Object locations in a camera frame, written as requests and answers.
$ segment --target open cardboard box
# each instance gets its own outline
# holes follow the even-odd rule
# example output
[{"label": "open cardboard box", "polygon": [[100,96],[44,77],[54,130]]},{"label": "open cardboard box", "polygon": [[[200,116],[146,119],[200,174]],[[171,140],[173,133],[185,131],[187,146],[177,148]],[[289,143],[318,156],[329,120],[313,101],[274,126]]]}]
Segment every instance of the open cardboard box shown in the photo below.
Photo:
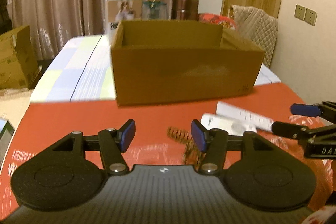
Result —
[{"label": "open cardboard box", "polygon": [[111,42],[119,105],[252,91],[264,51],[237,32],[197,21],[122,21]]},{"label": "open cardboard box", "polygon": [[29,26],[0,35],[0,89],[30,88],[39,72]]}]

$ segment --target wall outlet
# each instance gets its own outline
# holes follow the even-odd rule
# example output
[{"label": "wall outlet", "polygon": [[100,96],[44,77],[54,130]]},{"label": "wall outlet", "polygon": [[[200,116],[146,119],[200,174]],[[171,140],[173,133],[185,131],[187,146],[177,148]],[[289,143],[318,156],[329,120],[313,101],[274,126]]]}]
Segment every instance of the wall outlet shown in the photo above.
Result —
[{"label": "wall outlet", "polygon": [[306,14],[304,17],[305,22],[309,23],[310,25],[315,26],[316,18],[317,18],[317,12],[311,9],[306,10]]},{"label": "wall outlet", "polygon": [[305,12],[306,12],[306,8],[297,4],[294,16],[298,19],[304,20],[305,19]]}]

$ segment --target copper spring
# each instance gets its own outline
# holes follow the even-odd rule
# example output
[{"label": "copper spring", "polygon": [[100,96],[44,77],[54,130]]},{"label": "copper spring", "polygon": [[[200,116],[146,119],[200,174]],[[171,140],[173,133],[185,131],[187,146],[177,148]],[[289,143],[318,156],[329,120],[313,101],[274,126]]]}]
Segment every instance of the copper spring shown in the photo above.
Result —
[{"label": "copper spring", "polygon": [[185,144],[185,150],[182,157],[183,164],[193,165],[198,170],[205,153],[202,153],[196,146],[189,131],[178,129],[176,127],[168,127],[167,136],[174,141]]},{"label": "copper spring", "polygon": [[192,140],[188,130],[178,129],[176,127],[168,127],[167,136],[181,144],[186,144],[189,140]]}]

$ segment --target circular pad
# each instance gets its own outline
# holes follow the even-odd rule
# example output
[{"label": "circular pad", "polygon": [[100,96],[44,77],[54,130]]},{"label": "circular pad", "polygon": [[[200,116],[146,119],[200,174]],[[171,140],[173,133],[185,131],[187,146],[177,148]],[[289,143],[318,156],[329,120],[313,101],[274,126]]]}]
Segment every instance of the circular pad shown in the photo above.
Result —
[{"label": "circular pad", "polygon": [[98,193],[104,175],[95,164],[69,152],[52,155],[37,155],[14,172],[11,188],[19,205],[58,211],[78,206]]},{"label": "circular pad", "polygon": [[303,206],[316,187],[313,171],[293,159],[242,159],[227,169],[225,184],[233,197],[259,210],[281,211]]}]

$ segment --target white box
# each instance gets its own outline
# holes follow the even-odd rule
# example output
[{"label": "white box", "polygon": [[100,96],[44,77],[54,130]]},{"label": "white box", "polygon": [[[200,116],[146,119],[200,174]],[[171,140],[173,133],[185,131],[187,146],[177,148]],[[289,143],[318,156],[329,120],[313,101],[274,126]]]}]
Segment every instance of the white box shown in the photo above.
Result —
[{"label": "white box", "polygon": [[105,0],[105,34],[111,43],[111,30],[121,20],[141,19],[142,0]]}]

